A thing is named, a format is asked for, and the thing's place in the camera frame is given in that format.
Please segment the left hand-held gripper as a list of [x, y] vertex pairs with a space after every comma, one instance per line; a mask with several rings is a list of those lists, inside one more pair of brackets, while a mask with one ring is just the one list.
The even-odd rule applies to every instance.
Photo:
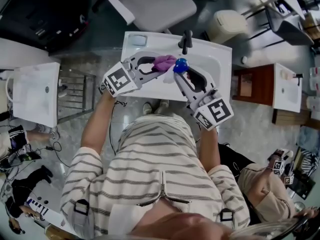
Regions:
[[100, 85], [114, 98], [140, 90], [145, 83], [163, 74], [154, 65], [155, 59], [159, 56], [160, 54], [155, 52], [139, 51], [109, 69]]

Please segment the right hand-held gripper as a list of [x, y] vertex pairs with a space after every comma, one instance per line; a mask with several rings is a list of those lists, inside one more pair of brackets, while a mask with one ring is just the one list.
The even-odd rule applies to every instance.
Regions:
[[174, 68], [174, 81], [186, 97], [192, 116], [208, 131], [234, 116], [228, 100], [220, 94], [212, 76], [201, 68], [179, 72]]

